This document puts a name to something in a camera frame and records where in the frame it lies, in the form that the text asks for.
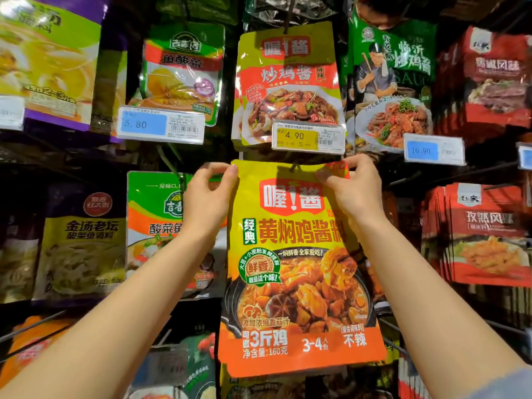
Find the man illustration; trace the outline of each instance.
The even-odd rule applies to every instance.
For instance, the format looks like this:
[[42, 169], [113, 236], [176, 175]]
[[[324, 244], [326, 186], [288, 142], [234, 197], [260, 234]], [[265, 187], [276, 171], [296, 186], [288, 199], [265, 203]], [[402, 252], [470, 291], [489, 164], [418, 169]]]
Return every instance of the man illustration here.
[[397, 82], [392, 68], [384, 57], [382, 46], [376, 42], [369, 46], [370, 61], [365, 61], [356, 70], [356, 90], [364, 94], [364, 102], [376, 102], [397, 91]]

